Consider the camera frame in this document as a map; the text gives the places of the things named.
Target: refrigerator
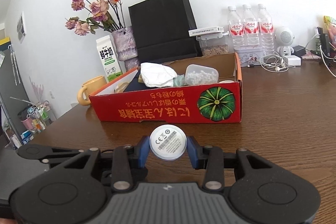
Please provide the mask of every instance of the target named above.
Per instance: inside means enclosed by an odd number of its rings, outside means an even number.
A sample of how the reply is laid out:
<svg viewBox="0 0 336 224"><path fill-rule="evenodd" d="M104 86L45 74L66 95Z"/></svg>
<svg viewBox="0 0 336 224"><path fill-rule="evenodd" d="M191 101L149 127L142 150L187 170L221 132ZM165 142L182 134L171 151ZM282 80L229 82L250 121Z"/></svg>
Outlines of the refrigerator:
<svg viewBox="0 0 336 224"><path fill-rule="evenodd" d="M26 90L21 83L17 81L15 84L13 68L11 63L11 51L8 49L10 42L0 45L0 51L4 52L5 58L0 67L0 106L1 112L3 112L8 120L8 123L18 137L21 140L21 134L27 129L18 117L18 113L29 106L29 103L11 99L10 97L19 98L29 101Z"/></svg>

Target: wooden table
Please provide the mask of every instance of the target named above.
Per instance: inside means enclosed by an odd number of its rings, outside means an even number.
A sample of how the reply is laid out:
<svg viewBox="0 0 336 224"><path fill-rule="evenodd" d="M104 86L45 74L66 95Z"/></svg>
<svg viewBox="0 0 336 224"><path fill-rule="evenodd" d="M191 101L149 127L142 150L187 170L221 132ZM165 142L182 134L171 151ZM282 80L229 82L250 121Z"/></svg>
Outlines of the wooden table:
<svg viewBox="0 0 336 224"><path fill-rule="evenodd" d="M200 145L226 152L239 147L265 157L312 182L322 202L315 224L336 222L336 79L316 61L283 73L261 67L243 68L243 120L236 124L179 124ZM101 149L136 144L164 122L100 122L91 107L76 106L35 143L67 148ZM148 181L201 183L204 171L194 170L185 153L165 162L150 153ZM226 185L234 182L226 172Z"/></svg>

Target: dark floor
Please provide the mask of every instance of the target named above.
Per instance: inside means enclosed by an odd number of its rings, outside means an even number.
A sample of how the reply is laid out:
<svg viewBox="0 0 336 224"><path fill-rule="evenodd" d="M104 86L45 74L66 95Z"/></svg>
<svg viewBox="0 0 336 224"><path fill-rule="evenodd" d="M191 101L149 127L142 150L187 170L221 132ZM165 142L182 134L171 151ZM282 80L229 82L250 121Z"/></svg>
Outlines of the dark floor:
<svg viewBox="0 0 336 224"><path fill-rule="evenodd" d="M7 141L5 136L0 135L0 151L5 148L5 146L7 145Z"/></svg>

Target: green pumpkin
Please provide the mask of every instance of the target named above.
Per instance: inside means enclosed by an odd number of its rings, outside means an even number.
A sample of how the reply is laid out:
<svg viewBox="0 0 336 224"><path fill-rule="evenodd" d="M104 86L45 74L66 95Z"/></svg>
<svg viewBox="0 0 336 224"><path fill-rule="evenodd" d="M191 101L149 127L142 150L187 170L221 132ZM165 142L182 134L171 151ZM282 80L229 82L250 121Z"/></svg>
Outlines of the green pumpkin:
<svg viewBox="0 0 336 224"><path fill-rule="evenodd" d="M202 92L197 106L204 117L214 122L228 119L236 108L233 93L220 86Z"/></svg>

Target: water bottle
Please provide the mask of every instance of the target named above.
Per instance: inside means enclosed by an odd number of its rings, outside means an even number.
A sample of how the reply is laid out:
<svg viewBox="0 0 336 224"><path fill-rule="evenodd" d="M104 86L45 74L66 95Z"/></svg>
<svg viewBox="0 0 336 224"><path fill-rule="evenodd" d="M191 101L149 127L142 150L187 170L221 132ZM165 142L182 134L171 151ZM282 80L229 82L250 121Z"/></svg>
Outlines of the water bottle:
<svg viewBox="0 0 336 224"><path fill-rule="evenodd" d="M251 11L251 6L243 5L243 25L247 37L247 45L260 45L259 43L259 26L258 21Z"/></svg>
<svg viewBox="0 0 336 224"><path fill-rule="evenodd" d="M244 44L244 27L241 17L237 14L235 6L229 6L229 15L227 18L227 24L229 26L230 36L234 45L234 48L245 46Z"/></svg>
<svg viewBox="0 0 336 224"><path fill-rule="evenodd" d="M265 5L258 4L259 29L261 45L265 52L274 50L274 30L273 22L270 14L267 12Z"/></svg>

